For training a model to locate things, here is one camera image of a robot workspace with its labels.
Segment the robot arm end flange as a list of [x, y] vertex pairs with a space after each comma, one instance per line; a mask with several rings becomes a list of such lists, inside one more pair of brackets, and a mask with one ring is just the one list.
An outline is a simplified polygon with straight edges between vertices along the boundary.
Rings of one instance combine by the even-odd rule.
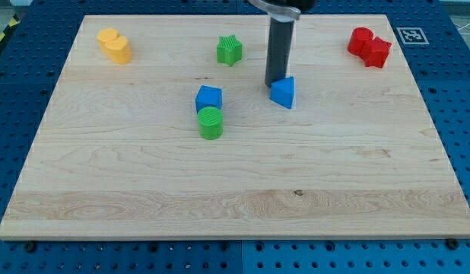
[[275, 19], [297, 21], [305, 11], [316, 6], [317, 0], [248, 0], [255, 8]]

